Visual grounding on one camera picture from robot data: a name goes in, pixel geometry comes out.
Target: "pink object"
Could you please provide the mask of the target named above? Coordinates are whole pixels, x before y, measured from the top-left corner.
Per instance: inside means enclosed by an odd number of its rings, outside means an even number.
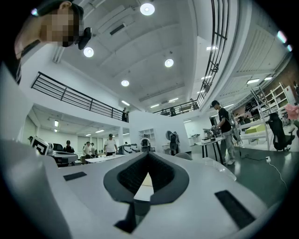
[[[298,105],[287,104],[285,106],[285,110],[288,112],[289,120],[295,120],[298,118],[298,115],[299,115],[299,106]]]

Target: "person's ear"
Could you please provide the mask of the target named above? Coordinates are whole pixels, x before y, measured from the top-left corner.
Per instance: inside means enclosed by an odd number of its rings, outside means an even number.
[[[59,9],[65,9],[65,8],[70,8],[71,7],[71,2],[69,1],[65,1],[65,2],[62,2],[59,6]]]

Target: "air vent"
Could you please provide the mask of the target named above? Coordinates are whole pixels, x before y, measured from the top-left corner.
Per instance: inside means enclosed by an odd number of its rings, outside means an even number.
[[[119,27],[117,27],[116,29],[114,29],[112,32],[110,32],[110,35],[114,35],[118,31],[120,31],[121,29],[123,29],[124,27],[125,27],[125,24],[123,23]]]

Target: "round ceiling light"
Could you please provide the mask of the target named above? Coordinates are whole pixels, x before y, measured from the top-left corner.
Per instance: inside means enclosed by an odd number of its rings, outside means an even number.
[[[150,3],[144,3],[140,7],[140,12],[143,15],[149,16],[149,15],[152,15],[155,12],[155,7]]]
[[[93,56],[93,49],[91,47],[86,47],[84,49],[83,53],[86,57],[92,57]]]
[[[127,81],[127,80],[123,80],[122,82],[121,82],[121,85],[122,86],[128,86],[130,83],[129,83],[129,81]]]
[[[167,60],[165,61],[165,66],[166,66],[166,67],[171,67],[171,66],[173,66],[173,60],[172,60],[172,59],[167,59]]]

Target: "railing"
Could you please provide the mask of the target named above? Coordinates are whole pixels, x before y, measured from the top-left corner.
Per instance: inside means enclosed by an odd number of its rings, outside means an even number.
[[[41,72],[38,72],[31,88],[82,109],[122,120],[122,111],[72,89]]]
[[[200,93],[197,97],[199,106],[201,106],[212,86],[213,80],[220,66],[226,41],[228,39],[229,0],[211,0],[211,3],[213,34],[209,61],[206,68],[206,74],[204,76],[205,78],[203,80]]]
[[[183,114],[183,113],[197,110],[198,108],[199,108],[199,106],[197,104],[197,101],[193,100],[193,101],[183,103],[180,105],[176,105],[176,106],[172,106],[167,109],[163,109],[163,110],[160,110],[160,111],[157,111],[154,113],[172,117],[172,116],[176,116],[178,114]]]

